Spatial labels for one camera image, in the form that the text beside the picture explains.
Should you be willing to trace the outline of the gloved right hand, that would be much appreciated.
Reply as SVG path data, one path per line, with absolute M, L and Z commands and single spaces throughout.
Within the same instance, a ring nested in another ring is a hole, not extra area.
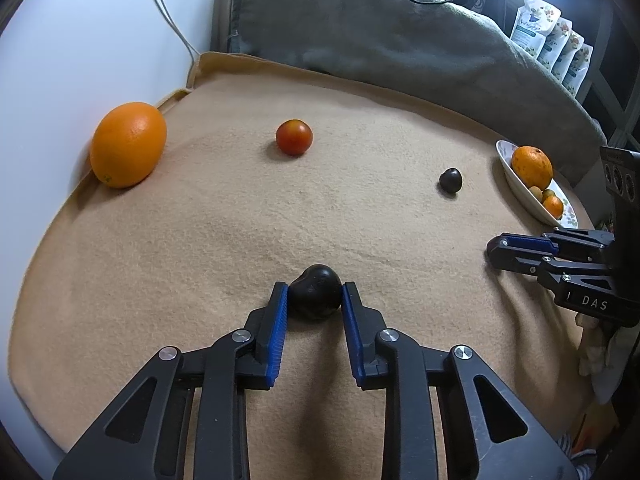
M 607 404 L 623 380 L 631 358 L 639 353 L 639 325 L 620 327 L 605 333 L 605 322 L 577 313 L 576 325 L 582 328 L 578 373 L 589 377 L 599 404 Z

